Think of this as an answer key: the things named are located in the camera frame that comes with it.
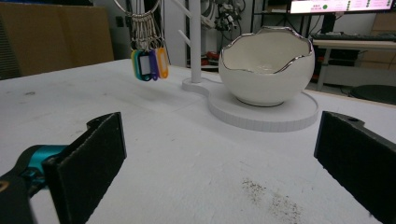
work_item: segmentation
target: metal ring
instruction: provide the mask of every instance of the metal ring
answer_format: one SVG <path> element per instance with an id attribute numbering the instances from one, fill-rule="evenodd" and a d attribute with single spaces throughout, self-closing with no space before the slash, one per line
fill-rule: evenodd
<path id="1" fill-rule="evenodd" d="M 149 11 L 147 11 L 147 12 L 145 12 L 145 13 L 143 13 L 143 14 L 134 14 L 134 13 L 132 13 L 132 12 L 129 12 L 129 11 L 125 10 L 125 9 L 120 5 L 120 3 L 119 3 L 117 0 L 113 0 L 113 1 L 114 1 L 114 3 L 117 5 L 117 7 L 118 7 L 119 9 L 121 9 L 123 12 L 125 12 L 125 14 L 127 14 L 128 16 L 131 16 L 131 17 L 144 17 L 144 16 L 147 16 L 148 14 L 152 13 L 153 11 L 155 11 L 155 9 L 157 9 L 157 7 L 158 7 L 158 6 L 160 5 L 160 3 L 161 3 L 161 0 L 157 0 L 157 2 L 155 3 L 154 7 L 153 7 L 152 9 L 150 9 Z"/>

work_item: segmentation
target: computer monitor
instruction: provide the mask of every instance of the computer monitor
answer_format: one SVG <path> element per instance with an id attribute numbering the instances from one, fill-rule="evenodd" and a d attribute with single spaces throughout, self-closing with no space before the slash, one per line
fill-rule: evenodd
<path id="1" fill-rule="evenodd" d="M 391 11 L 395 0 L 290 0 L 290 14 L 369 13 Z"/>

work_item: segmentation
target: white round base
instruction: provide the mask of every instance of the white round base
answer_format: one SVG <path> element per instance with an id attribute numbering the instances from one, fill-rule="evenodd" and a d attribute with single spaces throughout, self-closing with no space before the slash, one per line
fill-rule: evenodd
<path id="1" fill-rule="evenodd" d="M 273 107 L 247 105 L 233 96 L 221 82 L 202 78 L 201 83 L 183 80 L 184 91 L 207 97 L 209 110 L 218 119 L 235 127 L 267 133 L 299 131 L 311 126 L 318 118 L 317 101 L 305 92 Z"/>

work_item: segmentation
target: black chair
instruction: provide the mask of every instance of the black chair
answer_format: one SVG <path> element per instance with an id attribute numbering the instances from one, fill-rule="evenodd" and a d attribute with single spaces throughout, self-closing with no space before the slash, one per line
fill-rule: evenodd
<path id="1" fill-rule="evenodd" d="M 349 95 L 362 100 L 396 105 L 395 86 L 363 85 L 352 88 Z"/>

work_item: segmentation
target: desk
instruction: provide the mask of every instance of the desk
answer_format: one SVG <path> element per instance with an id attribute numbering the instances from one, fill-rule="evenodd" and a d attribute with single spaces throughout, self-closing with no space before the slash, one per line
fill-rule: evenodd
<path id="1" fill-rule="evenodd" d="M 0 174 L 26 148 L 68 145 L 120 111 L 128 158 L 89 223 L 378 223 L 314 158 L 319 119 L 292 133 L 236 128 L 181 89 L 188 77 L 171 66 L 142 82 L 122 60 L 0 81 Z M 395 106 L 307 93 L 396 142 Z M 31 203 L 38 223 L 58 223 L 47 190 Z"/>
<path id="2" fill-rule="evenodd" d="M 321 91 L 324 82 L 349 86 L 359 86 L 366 84 L 396 85 L 395 71 L 329 65 L 330 53 L 332 49 L 393 51 L 396 50 L 396 43 L 394 42 L 314 39 L 313 44 L 321 49 L 326 49 L 318 79 L 318 91 Z"/>

